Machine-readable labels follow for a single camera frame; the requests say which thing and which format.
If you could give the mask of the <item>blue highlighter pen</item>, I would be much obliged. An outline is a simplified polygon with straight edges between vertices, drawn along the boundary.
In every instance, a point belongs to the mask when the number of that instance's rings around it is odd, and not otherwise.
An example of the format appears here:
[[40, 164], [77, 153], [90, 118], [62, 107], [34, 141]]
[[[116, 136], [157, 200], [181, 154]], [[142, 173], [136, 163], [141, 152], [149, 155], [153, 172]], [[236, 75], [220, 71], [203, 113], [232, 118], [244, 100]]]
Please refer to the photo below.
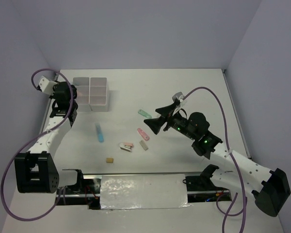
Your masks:
[[96, 123], [95, 124], [95, 128], [96, 128], [96, 133], [97, 133], [97, 138], [98, 138], [99, 143], [103, 143], [104, 142], [104, 136], [103, 136], [100, 124]]

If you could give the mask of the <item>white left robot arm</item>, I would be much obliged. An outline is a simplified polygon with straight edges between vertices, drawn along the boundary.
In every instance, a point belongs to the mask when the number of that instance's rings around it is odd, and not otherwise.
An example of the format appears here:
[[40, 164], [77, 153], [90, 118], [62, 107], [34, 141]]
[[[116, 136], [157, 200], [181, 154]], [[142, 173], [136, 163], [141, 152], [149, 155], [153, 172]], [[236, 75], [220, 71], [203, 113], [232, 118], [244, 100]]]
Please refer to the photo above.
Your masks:
[[55, 153], [77, 117], [77, 90], [66, 82], [50, 81], [46, 77], [41, 77], [38, 88], [54, 101], [46, 134], [14, 159], [17, 189], [20, 193], [54, 193], [68, 186], [73, 193], [81, 193], [85, 189], [81, 171], [60, 168], [54, 163]]

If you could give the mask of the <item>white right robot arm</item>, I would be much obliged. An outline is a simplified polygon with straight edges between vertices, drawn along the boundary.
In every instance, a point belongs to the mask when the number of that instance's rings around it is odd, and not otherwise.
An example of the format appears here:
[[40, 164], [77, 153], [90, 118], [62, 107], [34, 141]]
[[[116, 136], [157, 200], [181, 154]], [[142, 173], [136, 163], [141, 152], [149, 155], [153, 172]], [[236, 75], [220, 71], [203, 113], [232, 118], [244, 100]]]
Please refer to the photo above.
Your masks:
[[197, 155], [205, 157], [209, 165], [203, 170], [201, 184], [206, 190], [224, 187], [244, 191], [265, 214], [275, 217], [291, 194], [286, 173], [271, 170], [228, 148], [227, 144], [209, 131], [210, 124], [200, 112], [188, 118], [177, 109], [177, 103], [156, 109], [158, 118], [144, 119], [144, 123], [158, 134], [170, 128], [193, 141]]

